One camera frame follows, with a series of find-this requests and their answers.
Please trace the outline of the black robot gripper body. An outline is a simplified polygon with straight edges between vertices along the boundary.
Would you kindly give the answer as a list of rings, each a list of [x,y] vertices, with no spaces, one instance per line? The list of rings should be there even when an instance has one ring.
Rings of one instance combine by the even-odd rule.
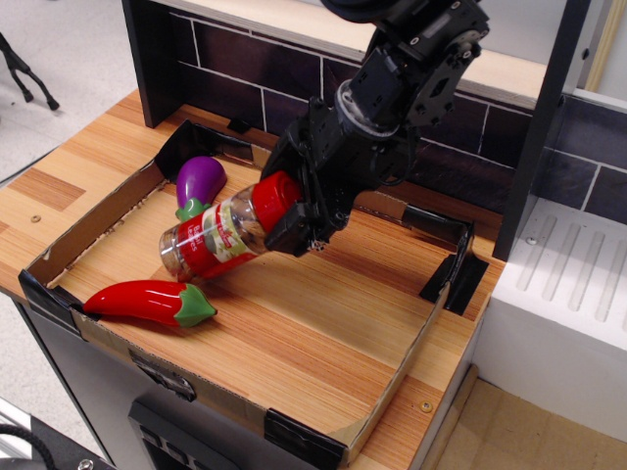
[[[396,186],[410,176],[419,132],[401,124],[388,132],[369,133],[345,114],[342,105],[328,108],[313,98],[308,112],[293,121],[280,139],[307,146],[307,175],[297,182],[303,203],[318,207],[322,233],[331,235],[348,224],[361,192]]]

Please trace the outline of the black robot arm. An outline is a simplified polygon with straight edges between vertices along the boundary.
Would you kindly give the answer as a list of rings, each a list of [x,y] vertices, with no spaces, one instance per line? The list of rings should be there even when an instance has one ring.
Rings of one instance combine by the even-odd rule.
[[[270,251],[299,257],[348,223],[356,197],[412,173],[419,130],[454,108],[458,83],[481,53],[488,17],[474,1],[326,1],[336,16],[374,24],[362,65],[326,106],[281,135],[262,172],[283,170],[303,199],[269,232]]]

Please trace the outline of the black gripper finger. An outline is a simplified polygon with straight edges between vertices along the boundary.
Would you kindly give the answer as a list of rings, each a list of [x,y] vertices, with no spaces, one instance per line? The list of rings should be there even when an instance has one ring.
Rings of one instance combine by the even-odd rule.
[[[280,139],[270,153],[260,180],[265,180],[279,171],[284,171],[296,181],[304,181],[307,175],[306,151],[307,146],[302,142]]]
[[[265,238],[265,248],[299,258],[321,251],[329,243],[322,233],[322,218],[316,204],[296,203],[274,225]]]

